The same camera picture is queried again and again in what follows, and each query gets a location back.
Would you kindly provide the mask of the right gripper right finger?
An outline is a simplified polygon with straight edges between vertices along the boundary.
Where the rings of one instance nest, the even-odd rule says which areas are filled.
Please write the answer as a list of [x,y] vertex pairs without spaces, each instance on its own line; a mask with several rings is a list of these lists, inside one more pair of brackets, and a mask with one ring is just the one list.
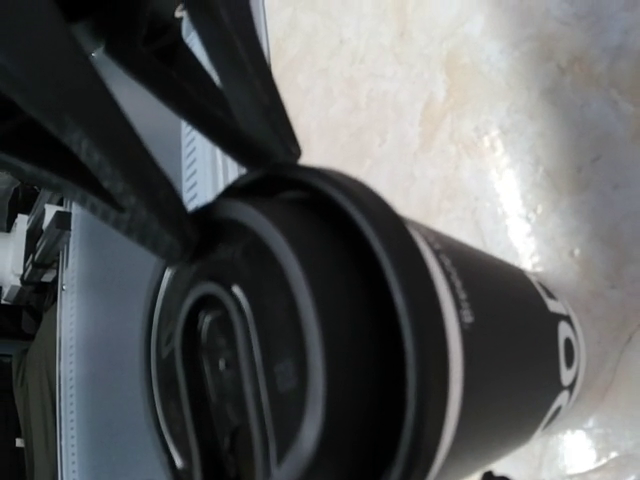
[[247,169],[295,164],[301,149],[248,1],[187,1],[189,19],[229,111],[214,108],[210,140]]

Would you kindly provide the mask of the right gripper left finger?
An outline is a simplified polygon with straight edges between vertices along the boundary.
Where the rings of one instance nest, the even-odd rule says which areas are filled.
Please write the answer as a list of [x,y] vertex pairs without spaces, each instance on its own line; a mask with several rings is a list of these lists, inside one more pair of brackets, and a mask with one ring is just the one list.
[[1,4],[1,169],[62,194],[167,263],[197,230],[53,1]]

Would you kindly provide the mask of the black plastic cup lid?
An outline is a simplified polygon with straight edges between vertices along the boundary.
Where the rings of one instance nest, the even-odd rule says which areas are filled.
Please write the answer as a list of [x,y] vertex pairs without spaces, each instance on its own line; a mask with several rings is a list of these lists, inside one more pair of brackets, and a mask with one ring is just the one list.
[[164,270],[148,377],[173,479],[424,479],[448,361],[403,219],[321,168],[244,175],[192,215]]

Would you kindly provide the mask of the black paper coffee cup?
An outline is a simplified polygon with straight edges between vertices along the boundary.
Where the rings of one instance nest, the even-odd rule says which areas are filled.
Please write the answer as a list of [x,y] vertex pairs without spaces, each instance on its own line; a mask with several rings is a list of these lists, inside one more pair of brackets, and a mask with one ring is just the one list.
[[435,287],[447,373],[430,479],[462,479],[548,431],[585,373],[581,326],[536,275],[415,221]]

